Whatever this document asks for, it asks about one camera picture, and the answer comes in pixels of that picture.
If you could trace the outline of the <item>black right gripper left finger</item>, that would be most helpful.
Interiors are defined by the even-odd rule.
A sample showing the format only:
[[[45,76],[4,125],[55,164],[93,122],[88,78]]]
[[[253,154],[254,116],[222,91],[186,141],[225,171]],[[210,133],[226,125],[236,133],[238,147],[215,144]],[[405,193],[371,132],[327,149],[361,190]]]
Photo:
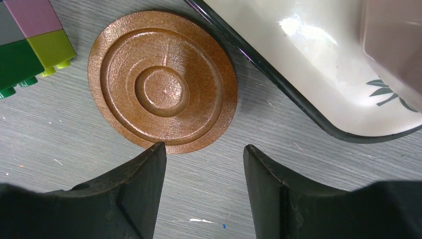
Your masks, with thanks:
[[[166,171],[158,142],[72,189],[47,193],[0,186],[3,239],[151,239]]]

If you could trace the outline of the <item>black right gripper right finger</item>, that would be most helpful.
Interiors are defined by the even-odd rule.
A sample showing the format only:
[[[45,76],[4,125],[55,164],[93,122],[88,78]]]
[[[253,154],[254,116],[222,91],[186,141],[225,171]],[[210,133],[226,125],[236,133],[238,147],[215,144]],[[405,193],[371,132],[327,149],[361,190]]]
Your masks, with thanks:
[[[243,162],[259,239],[419,239],[421,181],[378,181],[345,191],[276,162],[254,145]]]

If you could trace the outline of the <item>brown coaster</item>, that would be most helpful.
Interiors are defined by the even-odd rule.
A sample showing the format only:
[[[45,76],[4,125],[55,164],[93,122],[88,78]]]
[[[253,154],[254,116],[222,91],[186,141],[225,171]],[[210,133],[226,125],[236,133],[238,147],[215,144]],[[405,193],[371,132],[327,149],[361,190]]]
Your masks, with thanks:
[[[88,58],[93,100],[123,137],[168,154],[202,149],[228,129],[237,79],[223,45],[179,13],[143,10],[120,17],[94,41]]]

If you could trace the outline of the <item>multicolour toy brick block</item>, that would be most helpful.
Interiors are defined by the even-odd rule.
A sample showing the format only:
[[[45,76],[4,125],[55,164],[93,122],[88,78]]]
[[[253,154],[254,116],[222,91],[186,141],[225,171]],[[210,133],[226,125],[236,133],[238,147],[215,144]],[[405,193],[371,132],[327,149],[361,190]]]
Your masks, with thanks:
[[[76,52],[48,0],[0,2],[0,97],[70,66]]]

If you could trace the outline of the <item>cream tray with black rim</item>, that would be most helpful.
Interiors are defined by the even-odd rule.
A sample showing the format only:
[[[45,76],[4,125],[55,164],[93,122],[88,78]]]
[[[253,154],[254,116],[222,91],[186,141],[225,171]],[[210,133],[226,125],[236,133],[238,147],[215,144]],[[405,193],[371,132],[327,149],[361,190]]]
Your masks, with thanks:
[[[360,0],[190,0],[188,4],[331,136],[394,140],[422,115],[366,62]]]

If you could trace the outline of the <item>pink mug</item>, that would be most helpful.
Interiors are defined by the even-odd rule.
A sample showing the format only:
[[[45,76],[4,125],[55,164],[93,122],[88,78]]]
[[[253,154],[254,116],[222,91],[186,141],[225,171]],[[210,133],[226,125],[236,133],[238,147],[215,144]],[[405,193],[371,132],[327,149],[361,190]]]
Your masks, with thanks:
[[[422,2],[365,0],[361,43],[367,62],[402,99],[422,109]]]

